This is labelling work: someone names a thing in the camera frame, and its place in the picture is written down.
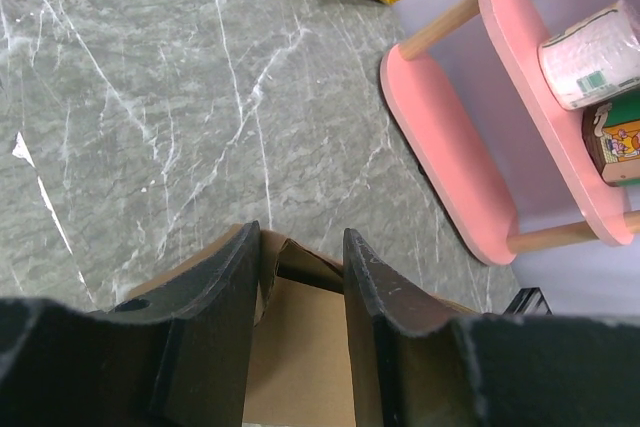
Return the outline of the brown cardboard box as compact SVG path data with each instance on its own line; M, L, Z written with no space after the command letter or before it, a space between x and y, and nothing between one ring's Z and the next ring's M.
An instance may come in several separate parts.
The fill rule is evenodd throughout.
M237 305L178 336L186 355L163 401L181 426L474 426L477 416L449 321L457 304L385 264L355 231L334 261L261 234L248 367L232 333Z

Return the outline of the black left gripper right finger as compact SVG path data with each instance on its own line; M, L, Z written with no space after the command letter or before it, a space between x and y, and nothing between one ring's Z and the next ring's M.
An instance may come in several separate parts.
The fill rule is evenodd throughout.
M343 237L360 426L635 426L639 323L459 312Z

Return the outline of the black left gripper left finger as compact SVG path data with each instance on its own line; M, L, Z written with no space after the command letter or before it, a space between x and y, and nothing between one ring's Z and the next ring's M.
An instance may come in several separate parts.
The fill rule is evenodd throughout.
M5 426L238 426L258 291L260 227L110 311L1 302Z

